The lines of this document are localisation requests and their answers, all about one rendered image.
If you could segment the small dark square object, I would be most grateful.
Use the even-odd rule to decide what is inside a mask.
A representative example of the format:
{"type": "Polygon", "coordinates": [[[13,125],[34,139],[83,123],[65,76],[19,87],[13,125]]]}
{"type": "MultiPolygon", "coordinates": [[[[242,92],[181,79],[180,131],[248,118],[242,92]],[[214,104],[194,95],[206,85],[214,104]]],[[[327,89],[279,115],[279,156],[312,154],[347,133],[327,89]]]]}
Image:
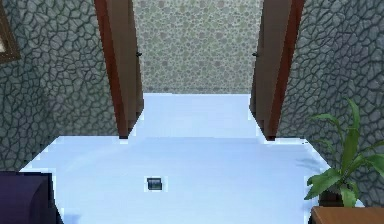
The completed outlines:
{"type": "Polygon", "coordinates": [[[147,179],[148,189],[153,190],[162,190],[162,179],[158,177],[150,177],[147,179]]]}

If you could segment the brown room door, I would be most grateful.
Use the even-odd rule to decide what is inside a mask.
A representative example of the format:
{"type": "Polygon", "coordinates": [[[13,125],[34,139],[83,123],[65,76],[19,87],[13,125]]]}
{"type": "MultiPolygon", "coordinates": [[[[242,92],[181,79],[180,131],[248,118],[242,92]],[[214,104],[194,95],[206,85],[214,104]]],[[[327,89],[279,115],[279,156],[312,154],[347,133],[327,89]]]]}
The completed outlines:
{"type": "Polygon", "coordinates": [[[268,141],[277,136],[305,0],[264,0],[249,109],[268,141]]]}
{"type": "Polygon", "coordinates": [[[133,0],[94,0],[120,139],[127,139],[144,109],[133,0]]]}

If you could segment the green house plant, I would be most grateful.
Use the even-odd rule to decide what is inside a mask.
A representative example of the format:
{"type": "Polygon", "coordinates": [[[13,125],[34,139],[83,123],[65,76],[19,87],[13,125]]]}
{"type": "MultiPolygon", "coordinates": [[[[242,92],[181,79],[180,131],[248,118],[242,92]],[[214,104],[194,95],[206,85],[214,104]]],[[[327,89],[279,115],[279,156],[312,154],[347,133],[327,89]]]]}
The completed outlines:
{"type": "Polygon", "coordinates": [[[329,113],[322,113],[311,117],[312,120],[326,120],[335,126],[341,140],[342,152],[340,156],[341,164],[338,168],[328,168],[321,174],[308,178],[306,184],[310,189],[304,197],[305,200],[320,197],[326,191],[335,190],[336,194],[341,196],[343,207],[355,207],[360,191],[357,183],[350,179],[351,174],[361,166],[365,166],[368,169],[373,168],[384,178],[384,153],[375,153],[370,156],[364,155],[367,151],[384,146],[384,140],[379,140],[359,151],[360,111],[352,99],[347,98],[347,102],[351,108],[352,125],[346,128],[345,134],[342,134],[340,121],[335,116],[329,113]]]}

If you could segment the brown wooden table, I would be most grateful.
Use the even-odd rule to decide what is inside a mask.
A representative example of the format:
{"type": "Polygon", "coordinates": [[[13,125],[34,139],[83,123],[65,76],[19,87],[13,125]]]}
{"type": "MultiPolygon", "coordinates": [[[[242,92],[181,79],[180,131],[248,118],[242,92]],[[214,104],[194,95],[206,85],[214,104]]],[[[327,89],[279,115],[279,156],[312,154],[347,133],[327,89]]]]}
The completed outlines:
{"type": "Polygon", "coordinates": [[[311,217],[315,224],[384,224],[384,208],[315,206],[311,217]]]}

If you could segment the dark purple furniture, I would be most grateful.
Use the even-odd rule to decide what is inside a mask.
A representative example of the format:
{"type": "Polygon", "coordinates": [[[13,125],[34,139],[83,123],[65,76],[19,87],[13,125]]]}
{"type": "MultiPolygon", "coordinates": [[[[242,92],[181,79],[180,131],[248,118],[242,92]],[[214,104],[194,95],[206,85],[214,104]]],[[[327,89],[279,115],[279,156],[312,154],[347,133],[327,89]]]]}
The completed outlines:
{"type": "Polygon", "coordinates": [[[64,224],[52,174],[0,171],[0,224],[64,224]]]}

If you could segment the brown framed wall picture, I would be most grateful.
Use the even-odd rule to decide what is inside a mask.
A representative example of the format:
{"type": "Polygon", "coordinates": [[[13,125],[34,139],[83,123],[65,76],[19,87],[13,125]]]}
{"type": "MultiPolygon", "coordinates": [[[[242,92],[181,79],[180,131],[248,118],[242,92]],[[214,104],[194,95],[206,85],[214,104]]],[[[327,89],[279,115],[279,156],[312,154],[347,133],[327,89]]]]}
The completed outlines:
{"type": "Polygon", "coordinates": [[[3,0],[0,0],[0,64],[9,63],[20,58],[19,46],[4,10],[3,0]]]}

